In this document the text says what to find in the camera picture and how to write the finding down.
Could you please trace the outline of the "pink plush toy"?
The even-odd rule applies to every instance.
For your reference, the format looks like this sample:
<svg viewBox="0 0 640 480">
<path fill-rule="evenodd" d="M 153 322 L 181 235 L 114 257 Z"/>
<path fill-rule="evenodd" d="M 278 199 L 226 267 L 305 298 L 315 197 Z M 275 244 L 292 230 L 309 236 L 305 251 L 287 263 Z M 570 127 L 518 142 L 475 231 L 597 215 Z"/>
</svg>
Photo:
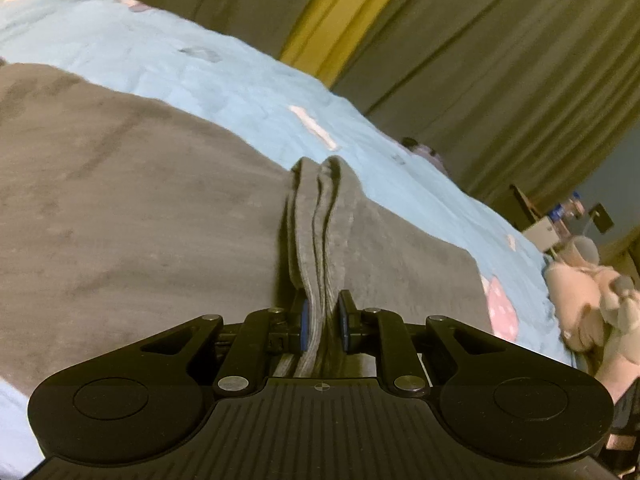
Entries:
<svg viewBox="0 0 640 480">
<path fill-rule="evenodd" d="M 639 378 L 639 291 L 600 263 L 590 238 L 572 237 L 544 270 L 564 344 L 618 401 Z"/>
</svg>

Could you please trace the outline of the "bedside table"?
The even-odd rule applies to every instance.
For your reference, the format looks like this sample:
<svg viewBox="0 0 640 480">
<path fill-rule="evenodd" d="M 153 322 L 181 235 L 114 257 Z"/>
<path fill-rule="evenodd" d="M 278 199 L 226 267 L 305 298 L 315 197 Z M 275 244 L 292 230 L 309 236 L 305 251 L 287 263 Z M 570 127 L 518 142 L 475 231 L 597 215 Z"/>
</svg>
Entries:
<svg viewBox="0 0 640 480">
<path fill-rule="evenodd" d="M 560 220 L 541 214 L 530 199 L 515 185 L 510 185 L 513 208 L 510 222 L 541 252 L 551 254 L 565 244 L 570 232 Z"/>
</svg>

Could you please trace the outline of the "plastic bottle blue label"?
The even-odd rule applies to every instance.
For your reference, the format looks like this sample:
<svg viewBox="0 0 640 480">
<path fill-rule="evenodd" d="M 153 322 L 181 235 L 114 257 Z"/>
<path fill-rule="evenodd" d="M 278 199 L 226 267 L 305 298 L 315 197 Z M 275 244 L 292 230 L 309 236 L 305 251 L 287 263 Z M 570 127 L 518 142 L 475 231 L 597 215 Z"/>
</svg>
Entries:
<svg viewBox="0 0 640 480">
<path fill-rule="evenodd" d="M 562 218 L 564 221 L 578 220 L 585 214 L 585 206 L 577 192 L 570 194 L 562 203 L 562 207 Z"/>
</svg>

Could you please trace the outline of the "purple bag behind bed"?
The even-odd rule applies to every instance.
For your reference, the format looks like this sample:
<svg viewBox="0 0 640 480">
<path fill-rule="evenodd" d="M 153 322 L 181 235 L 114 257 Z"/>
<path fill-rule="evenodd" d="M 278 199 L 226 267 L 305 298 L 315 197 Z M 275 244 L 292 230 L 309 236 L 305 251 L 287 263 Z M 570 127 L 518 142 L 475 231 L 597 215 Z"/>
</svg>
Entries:
<svg viewBox="0 0 640 480">
<path fill-rule="evenodd" d="M 449 172 L 444 164 L 442 156 L 440 156 L 434 148 L 430 148 L 426 144 L 423 144 L 416 139 L 408 138 L 405 136 L 401 139 L 400 144 L 408 150 L 410 153 L 415 154 L 426 159 L 432 166 L 434 166 L 439 172 L 446 177 L 449 176 Z"/>
</svg>

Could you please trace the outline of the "olive grey curtain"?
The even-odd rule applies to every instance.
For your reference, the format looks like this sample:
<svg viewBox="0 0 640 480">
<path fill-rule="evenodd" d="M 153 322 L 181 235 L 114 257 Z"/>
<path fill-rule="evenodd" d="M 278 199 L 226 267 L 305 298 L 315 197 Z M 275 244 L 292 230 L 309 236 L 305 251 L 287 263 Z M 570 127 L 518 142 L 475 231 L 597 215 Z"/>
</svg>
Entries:
<svg viewBox="0 0 640 480">
<path fill-rule="evenodd" d="M 310 0 L 138 0 L 280 60 Z M 556 202 L 639 120 L 639 0 L 390 0 L 328 87 L 487 205 Z"/>
</svg>

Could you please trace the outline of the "light blue mushroom bedsheet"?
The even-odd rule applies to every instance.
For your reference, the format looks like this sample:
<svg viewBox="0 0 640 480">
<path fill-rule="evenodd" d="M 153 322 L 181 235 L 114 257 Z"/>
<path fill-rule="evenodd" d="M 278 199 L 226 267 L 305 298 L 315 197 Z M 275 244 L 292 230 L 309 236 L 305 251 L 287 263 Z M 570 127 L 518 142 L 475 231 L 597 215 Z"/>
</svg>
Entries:
<svg viewBox="0 0 640 480">
<path fill-rule="evenodd" d="M 107 90 L 162 102 L 230 131 L 283 169 L 302 158 L 343 159 L 369 200 L 475 260 L 490 321 L 484 332 L 575 364 L 548 297 L 544 256 L 317 79 L 239 39 L 127 0 L 1 0 L 1 68 L 6 64 L 47 65 Z M 371 358 L 344 352 L 337 302 L 336 313 L 344 361 L 367 364 L 370 372 L 298 374 L 310 344 L 308 299 L 308 348 L 288 376 L 374 374 Z"/>
</svg>

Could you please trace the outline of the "yellow curtain strip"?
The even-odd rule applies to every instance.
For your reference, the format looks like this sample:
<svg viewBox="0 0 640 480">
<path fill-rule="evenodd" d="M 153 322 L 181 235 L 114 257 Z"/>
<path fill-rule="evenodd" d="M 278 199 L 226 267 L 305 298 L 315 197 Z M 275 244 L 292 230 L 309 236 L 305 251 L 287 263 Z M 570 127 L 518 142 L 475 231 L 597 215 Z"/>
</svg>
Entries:
<svg viewBox="0 0 640 480">
<path fill-rule="evenodd" d="M 280 61 L 332 87 L 390 0 L 310 0 Z"/>
</svg>

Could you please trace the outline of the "black wall socket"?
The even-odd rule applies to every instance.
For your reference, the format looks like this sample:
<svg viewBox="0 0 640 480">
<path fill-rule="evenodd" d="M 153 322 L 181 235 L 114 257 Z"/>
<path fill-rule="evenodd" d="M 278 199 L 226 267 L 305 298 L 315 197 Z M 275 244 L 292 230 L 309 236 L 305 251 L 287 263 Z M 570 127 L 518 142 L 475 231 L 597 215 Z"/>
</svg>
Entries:
<svg viewBox="0 0 640 480">
<path fill-rule="evenodd" d="M 589 218 L 600 234 L 605 234 L 614 226 L 614 221 L 601 203 L 595 204 L 589 211 Z"/>
</svg>

